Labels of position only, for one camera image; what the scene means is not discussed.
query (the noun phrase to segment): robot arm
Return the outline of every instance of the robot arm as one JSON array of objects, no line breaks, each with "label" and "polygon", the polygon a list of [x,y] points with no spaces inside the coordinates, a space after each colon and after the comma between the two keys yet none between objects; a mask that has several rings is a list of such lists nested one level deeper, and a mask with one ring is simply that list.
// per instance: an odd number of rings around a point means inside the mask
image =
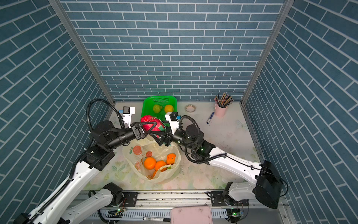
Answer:
[{"label": "robot arm", "polygon": [[[134,114],[134,109],[130,108],[127,114]],[[130,124],[130,115],[125,119]],[[263,164],[250,162],[234,155],[224,152],[215,145],[204,140],[204,133],[196,122],[188,117],[178,116],[177,112],[169,112],[165,115],[170,128],[165,132],[152,131],[156,122],[134,122],[124,128],[122,122],[121,129],[113,126],[113,123],[105,120],[99,122],[94,129],[90,128],[91,135],[96,141],[86,153],[83,153],[79,161],[75,162],[74,175],[64,180],[63,183],[37,208],[30,214],[19,215],[14,224],[56,224],[68,223],[77,224],[96,210],[111,204],[118,206],[123,203],[122,189],[113,183],[104,187],[96,195],[77,205],[71,210],[66,210],[71,201],[77,196],[82,188],[95,177],[115,155],[113,149],[128,143],[134,139],[139,140],[147,137],[148,134],[153,136],[156,142],[161,146],[165,143],[169,146],[171,142],[176,142],[185,147],[186,157],[194,163],[206,163],[207,165],[217,166],[226,169],[250,183],[251,188],[246,189],[249,194],[255,195],[256,199],[270,208],[277,208],[282,179],[274,167],[268,161]],[[190,118],[193,122],[186,130],[181,127],[183,118]],[[153,124],[152,127],[145,131],[144,124]],[[190,158],[187,149],[190,148],[192,153]],[[242,198],[236,198],[234,194],[231,198],[239,201]]]}]

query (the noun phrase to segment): orange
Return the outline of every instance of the orange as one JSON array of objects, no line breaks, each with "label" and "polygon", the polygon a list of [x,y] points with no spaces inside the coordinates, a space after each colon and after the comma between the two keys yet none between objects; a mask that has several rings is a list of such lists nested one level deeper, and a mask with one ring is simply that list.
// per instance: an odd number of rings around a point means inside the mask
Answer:
[{"label": "orange", "polygon": [[136,155],[140,155],[140,154],[142,154],[142,148],[140,146],[135,146],[135,147],[133,147],[133,152]]},{"label": "orange", "polygon": [[164,160],[158,161],[158,162],[155,164],[155,171],[158,171],[159,168],[161,168],[162,166],[165,166],[165,165],[167,165],[167,163],[164,162]]},{"label": "orange", "polygon": [[169,165],[173,165],[175,162],[175,154],[171,153],[169,155],[166,156],[166,163]]},{"label": "orange", "polygon": [[[153,178],[155,177],[155,174],[156,174],[156,171],[154,171],[154,173],[153,173]],[[152,179],[153,179],[153,178],[152,178]]]},{"label": "orange", "polygon": [[144,161],[144,167],[148,170],[154,169],[156,160],[153,157],[148,157]]},{"label": "orange", "polygon": [[172,105],[168,104],[168,105],[166,105],[166,106],[164,107],[164,111],[165,111],[165,113],[173,112],[173,111],[174,111],[174,107],[173,107]]}]

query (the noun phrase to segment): metal bracket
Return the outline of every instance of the metal bracket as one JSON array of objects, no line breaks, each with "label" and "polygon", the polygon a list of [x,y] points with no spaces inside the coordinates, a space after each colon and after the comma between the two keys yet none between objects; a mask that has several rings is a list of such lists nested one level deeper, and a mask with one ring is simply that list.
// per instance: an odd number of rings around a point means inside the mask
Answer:
[{"label": "metal bracket", "polygon": [[124,202],[124,207],[135,207],[135,204],[137,203],[137,197],[138,197],[138,193],[137,192],[123,192],[124,198],[125,198],[125,202]]},{"label": "metal bracket", "polygon": [[208,194],[210,195],[212,206],[227,206],[224,201],[223,191],[210,191]]}]

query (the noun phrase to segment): green basket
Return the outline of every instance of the green basket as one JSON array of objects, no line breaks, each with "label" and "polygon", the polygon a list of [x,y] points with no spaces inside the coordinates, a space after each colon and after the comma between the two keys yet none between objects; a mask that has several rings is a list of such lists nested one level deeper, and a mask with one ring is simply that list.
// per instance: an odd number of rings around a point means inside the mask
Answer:
[{"label": "green basket", "polygon": [[[163,107],[162,110],[157,114],[154,113],[154,111],[153,111],[153,106],[155,104],[158,104]],[[143,102],[141,117],[143,117],[145,115],[151,115],[151,116],[157,117],[160,120],[165,120],[164,107],[168,104],[170,104],[174,107],[174,111],[177,111],[175,97],[173,97],[173,96],[150,96],[147,99],[145,99]]]}]

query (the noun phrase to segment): pink cup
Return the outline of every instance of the pink cup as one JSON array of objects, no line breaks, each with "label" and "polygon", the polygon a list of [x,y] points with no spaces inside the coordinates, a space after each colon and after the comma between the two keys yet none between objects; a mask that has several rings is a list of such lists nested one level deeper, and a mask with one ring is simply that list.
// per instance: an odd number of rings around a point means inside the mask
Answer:
[{"label": "pink cup", "polygon": [[225,108],[219,107],[217,105],[217,103],[215,102],[214,115],[218,116],[219,118],[222,118],[225,115],[227,108],[228,108],[228,106]]}]

